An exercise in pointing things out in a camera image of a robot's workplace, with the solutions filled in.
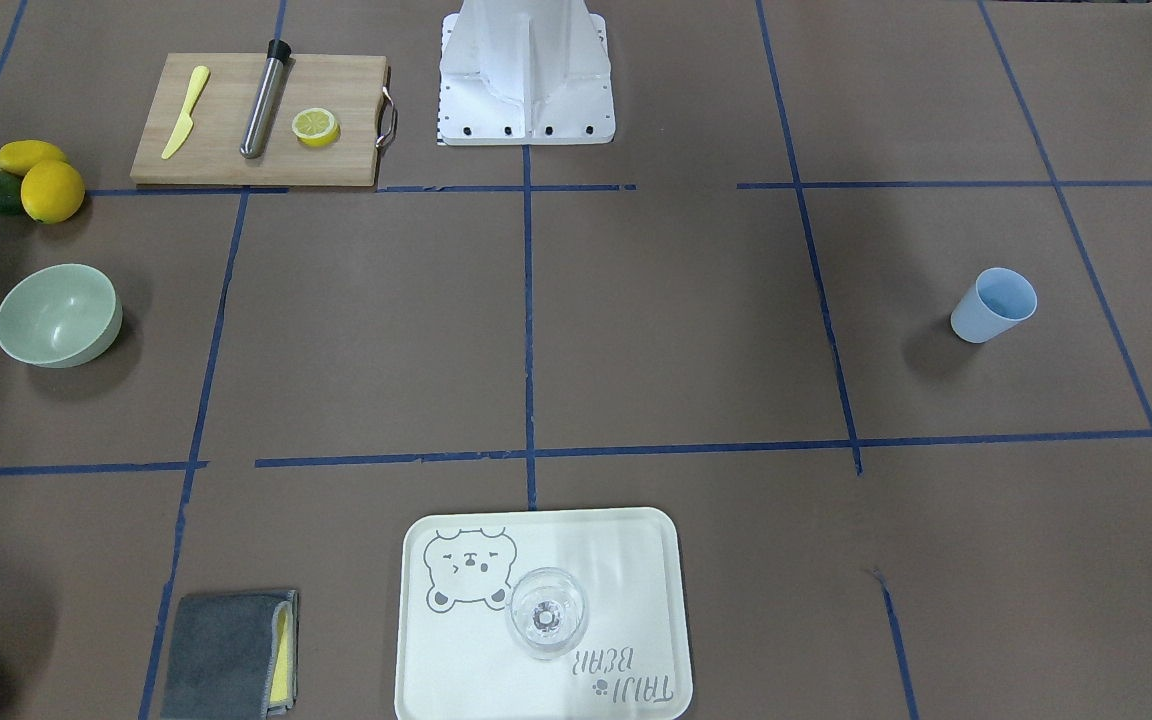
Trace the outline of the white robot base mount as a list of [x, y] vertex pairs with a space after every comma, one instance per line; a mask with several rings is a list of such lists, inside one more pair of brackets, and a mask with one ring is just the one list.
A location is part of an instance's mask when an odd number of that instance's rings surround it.
[[584, 1], [465, 1], [440, 41], [440, 145], [614, 141], [607, 24]]

